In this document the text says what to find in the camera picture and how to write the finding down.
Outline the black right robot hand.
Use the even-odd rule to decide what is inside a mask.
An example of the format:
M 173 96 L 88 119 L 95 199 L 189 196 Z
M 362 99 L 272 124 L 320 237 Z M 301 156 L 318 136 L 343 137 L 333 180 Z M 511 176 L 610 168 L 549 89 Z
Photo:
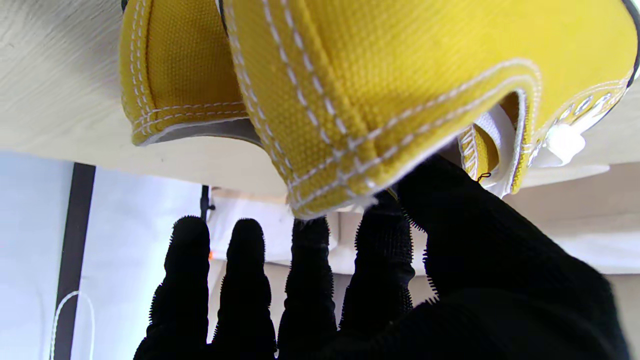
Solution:
M 237 221 L 214 337 L 210 232 L 180 218 L 135 360 L 628 360 L 610 283 L 464 170 L 433 155 L 378 194 L 336 321 L 325 217 L 295 219 L 284 311 L 265 237 Z

